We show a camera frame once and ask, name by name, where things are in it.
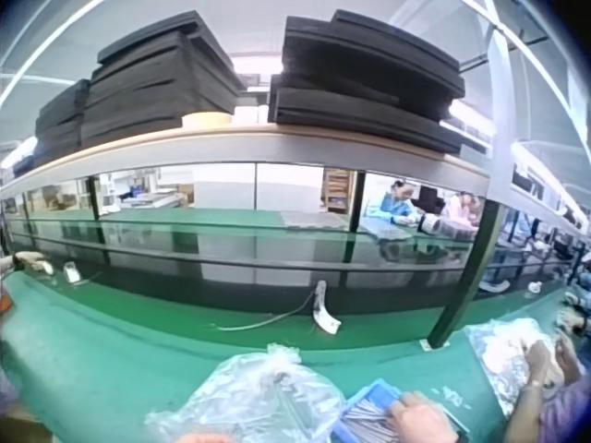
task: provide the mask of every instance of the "blue tray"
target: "blue tray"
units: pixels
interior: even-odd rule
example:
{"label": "blue tray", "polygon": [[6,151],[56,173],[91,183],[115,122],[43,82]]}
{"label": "blue tray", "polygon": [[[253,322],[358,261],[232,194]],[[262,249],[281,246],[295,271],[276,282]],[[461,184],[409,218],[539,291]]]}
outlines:
{"label": "blue tray", "polygon": [[[341,413],[341,416],[346,415],[362,400],[369,400],[386,412],[394,400],[398,399],[400,395],[400,390],[389,385],[382,378],[378,378],[371,385],[362,388],[356,395],[347,401],[347,406],[343,413]],[[336,441],[342,443],[359,443],[359,440],[340,420],[337,422],[332,432],[337,437]]]}

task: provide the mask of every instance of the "blue shirt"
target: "blue shirt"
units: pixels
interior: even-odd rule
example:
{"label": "blue shirt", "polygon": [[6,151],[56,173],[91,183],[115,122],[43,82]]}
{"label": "blue shirt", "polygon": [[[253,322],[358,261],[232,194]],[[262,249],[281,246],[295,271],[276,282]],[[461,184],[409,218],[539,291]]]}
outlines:
{"label": "blue shirt", "polygon": [[397,223],[397,219],[409,215],[418,216],[415,205],[410,201],[410,198],[397,200],[390,193],[386,193],[383,197],[371,199],[366,208],[366,217],[375,217],[386,222]]}

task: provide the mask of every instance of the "person's hand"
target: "person's hand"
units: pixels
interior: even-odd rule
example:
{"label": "person's hand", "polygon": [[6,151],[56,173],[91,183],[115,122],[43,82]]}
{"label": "person's hand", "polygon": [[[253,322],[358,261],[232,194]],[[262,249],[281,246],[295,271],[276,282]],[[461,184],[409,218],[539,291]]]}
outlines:
{"label": "person's hand", "polygon": [[420,392],[406,393],[390,407],[401,443],[454,443],[458,435],[441,408]]}
{"label": "person's hand", "polygon": [[576,328],[582,328],[585,325],[585,319],[572,309],[562,309],[558,314],[559,323],[564,325],[568,331]]}
{"label": "person's hand", "polygon": [[566,293],[564,295],[564,301],[569,305],[577,306],[579,305],[579,297],[576,296],[574,293]]}
{"label": "person's hand", "polygon": [[403,226],[406,226],[407,224],[410,224],[410,222],[411,222],[410,218],[406,217],[405,215],[398,215],[398,216],[394,217],[393,219],[394,219],[394,223],[400,224]]}
{"label": "person's hand", "polygon": [[188,434],[176,443],[234,443],[230,437],[215,436],[214,434]]}
{"label": "person's hand", "polygon": [[35,270],[43,270],[42,261],[45,260],[40,252],[20,251],[16,253],[17,259],[25,266],[30,266]]}
{"label": "person's hand", "polygon": [[529,350],[525,352],[525,361],[529,366],[530,381],[544,383],[546,374],[551,363],[551,355],[548,346],[542,340],[536,341]]}
{"label": "person's hand", "polygon": [[573,341],[564,332],[560,332],[560,337],[556,340],[556,363],[562,369],[564,374],[564,384],[567,386],[581,378],[579,362],[576,358]]}

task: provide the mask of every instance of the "woman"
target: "woman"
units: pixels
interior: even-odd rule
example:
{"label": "woman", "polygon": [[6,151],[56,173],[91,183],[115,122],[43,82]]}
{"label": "woman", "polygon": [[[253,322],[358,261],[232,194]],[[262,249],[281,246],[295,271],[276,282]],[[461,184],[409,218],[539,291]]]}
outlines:
{"label": "woman", "polygon": [[390,187],[389,193],[369,201],[366,217],[382,219],[393,224],[418,223],[420,215],[410,201],[413,192],[412,185],[396,180]]}
{"label": "woman", "polygon": [[443,208],[441,216],[466,226],[472,226],[471,215],[474,202],[472,194],[461,192],[450,198],[450,201]]}

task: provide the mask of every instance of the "workbench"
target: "workbench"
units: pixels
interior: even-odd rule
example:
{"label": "workbench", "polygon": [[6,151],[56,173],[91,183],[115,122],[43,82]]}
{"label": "workbench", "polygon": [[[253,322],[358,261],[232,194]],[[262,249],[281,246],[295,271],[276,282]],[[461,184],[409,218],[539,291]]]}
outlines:
{"label": "workbench", "polygon": [[[471,430],[471,441],[497,442],[502,432],[501,408],[462,331],[449,346],[429,353],[410,337],[385,344],[418,320],[416,313],[343,317],[336,336],[313,329],[311,319],[301,316],[222,332],[214,325],[262,316],[171,304],[92,282],[71,289],[61,281],[52,288],[25,273],[8,276],[4,284],[15,303],[3,328],[4,368],[31,412],[65,443],[151,441],[146,413],[179,408],[221,361],[270,342],[300,348],[304,364],[347,397],[383,377],[442,402]],[[558,290],[501,319],[533,317],[551,331],[561,296]],[[519,293],[511,298],[525,300]],[[464,323],[479,321],[485,311],[493,317],[494,300],[474,302]],[[450,391],[462,398],[459,407],[445,400]]]}

